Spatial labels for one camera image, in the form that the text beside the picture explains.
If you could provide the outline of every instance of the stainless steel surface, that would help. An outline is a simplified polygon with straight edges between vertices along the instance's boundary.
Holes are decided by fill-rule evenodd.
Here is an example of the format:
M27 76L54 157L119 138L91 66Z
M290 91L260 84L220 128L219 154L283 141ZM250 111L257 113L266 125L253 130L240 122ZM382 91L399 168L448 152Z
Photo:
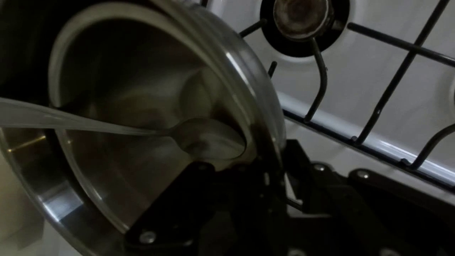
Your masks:
M286 144L284 120L276 91L259 58L222 20L186 0L151 0L171 14L203 50L237 103L249 105L250 128L262 154L270 159Z
M71 130L134 137L171 137L198 161L235 159L244 152L244 140L227 125L210 120L189 120L168 130L141 130L72 115L23 101L0 98L0 127Z
M34 130L77 130L118 135L161 135L162 132L101 122L48 107L0 98L0 127Z
M0 255L78 256L44 221L0 154Z
M40 17L53 31L90 6L84 0L47 4L50 10ZM112 10L102 9L94 17L105 22L87 30L81 29L84 23L70 22L81 30L61 33L75 36L62 40L68 53L55 44L54 51L67 54L53 54L50 61L51 88L60 90L51 90L53 105L88 118L156 130L190 118L216 118L243 134L247 145L240 159L212 162L217 169L249 162L257 152L279 165L283 115L270 80L249 47L206 10L178 2L153 4L159 13L151 6L118 4L114 17ZM30 67L45 67L45 57L41 58L43 66L37 61ZM55 58L67 64L62 73L53 70ZM38 84L27 87L37 94L14 95L47 105L47 83L40 76ZM34 81L33 76L18 77ZM122 232L192 162L171 138L61 132L58 141L50 131L4 128L0 145L37 208L82 255L128 255L121 246ZM71 152L77 167L84 167L80 172L68 167L61 148Z

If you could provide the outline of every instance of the gas stove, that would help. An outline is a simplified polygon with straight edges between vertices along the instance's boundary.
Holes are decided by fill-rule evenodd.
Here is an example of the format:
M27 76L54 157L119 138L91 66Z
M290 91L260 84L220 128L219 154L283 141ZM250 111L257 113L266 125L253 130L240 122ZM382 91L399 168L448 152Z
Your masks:
M287 134L313 159L454 189L454 2L205 4L269 70Z

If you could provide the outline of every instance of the black grate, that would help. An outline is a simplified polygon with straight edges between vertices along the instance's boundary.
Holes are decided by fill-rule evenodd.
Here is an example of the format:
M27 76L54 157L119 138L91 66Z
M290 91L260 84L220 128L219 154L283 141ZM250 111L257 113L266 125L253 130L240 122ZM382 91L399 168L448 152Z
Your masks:
M314 114L318 110L320 103L324 98L326 94L326 88L327 88L327 70L326 70L326 64L324 60L321 57L321 53L318 50L318 46L316 43L316 39L311 40L311 46L313 46L313 54L320 71L320 90L318 94L311 105L311 108L308 110L306 117L300 117L294 113L290 113L287 110L284 110L284 117L308 128L313 130L318 134L323 134L331 140L335 140L338 142L343 142L344 145L351 147L355 151L360 151L365 155L370 155L372 158L377 158L382 162L387 162L401 171L409 172L415 177L419 177L425 181L429 181L438 186L442 186L445 189L449 189L452 192L455 192L454 185L449 185L444 181L436 181L432 177L426 177L422 172L418 172L419 167L428 159L428 157L431 155L431 152L435 150L435 147L445 140L448 135L455 134L455 124L444 128L441 132L438 132L436 135L434 135L429 142L424 147L424 150L418 154L418 157L415 158L415 161L411 164L408 159L397 159L391 155L385 155L382 152L378 152L370 147L363 145L364 141L368 138L368 135L371 134L372 128L375 127L377 121L381 117L382 110L385 108L387 103L390 101L391 95L394 94L394 91L397 90L397 87L399 86L402 77L405 76L407 70L411 67L412 61L415 60L417 56L422 56L425 58L446 64L449 67L455 67L455 58L448 57L445 54L424 49L424 43L426 40L426 37L429 36L429 33L432 31L432 29L435 27L436 22L441 19L441 14L444 13L444 10L446 9L449 0L439 0L439 3L436 4L436 7L434 9L431 17L428 19L426 24L424 26L422 31L419 33L418 39L415 40L414 44L407 43L404 40L391 37L388 34L363 27L360 24L355 23L348 23L347 29L351 31L355 31L358 34L363 34L365 37L371 37L374 40L382 41L385 44L402 49L405 51L408 51L405 60L402 61L401 67L398 68L398 71L395 73L392 81L390 83L390 86L387 87L387 90L384 91L381 100L377 103L374 113L371 114L368 122L365 124L365 127L363 128L361 134L358 137L354 138L345 138L344 135L340 135L326 127L321 127L318 124L311 122L311 118L314 117ZM252 24L250 27L247 27L246 30L243 30L240 33L242 37L246 37L252 33L254 33L256 30L262 29L263 24L266 24L267 22L260 20L254 24ZM270 68L269 68L269 76L272 77L274 70L277 68L277 63L273 61Z

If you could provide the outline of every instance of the burner cap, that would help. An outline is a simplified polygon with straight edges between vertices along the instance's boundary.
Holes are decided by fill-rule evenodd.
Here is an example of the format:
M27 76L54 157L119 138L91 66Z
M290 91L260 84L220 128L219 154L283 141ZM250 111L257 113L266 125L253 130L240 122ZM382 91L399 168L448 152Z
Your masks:
M307 40L330 24L330 0L276 0L273 20L289 40Z

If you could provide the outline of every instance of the stainless steel pot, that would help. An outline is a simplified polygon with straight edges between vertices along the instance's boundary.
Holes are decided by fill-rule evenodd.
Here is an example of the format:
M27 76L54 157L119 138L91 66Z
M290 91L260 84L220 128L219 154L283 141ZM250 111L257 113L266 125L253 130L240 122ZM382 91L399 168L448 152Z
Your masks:
M267 74L199 6L153 0L88 7L61 30L50 63L54 107L151 128L213 117L247 141L242 158L212 162L217 169L257 154L280 164L284 121ZM1 138L37 206L92 255L125 255L122 233L192 161L171 138L58 131L57 140L51 131L27 130L3 130Z

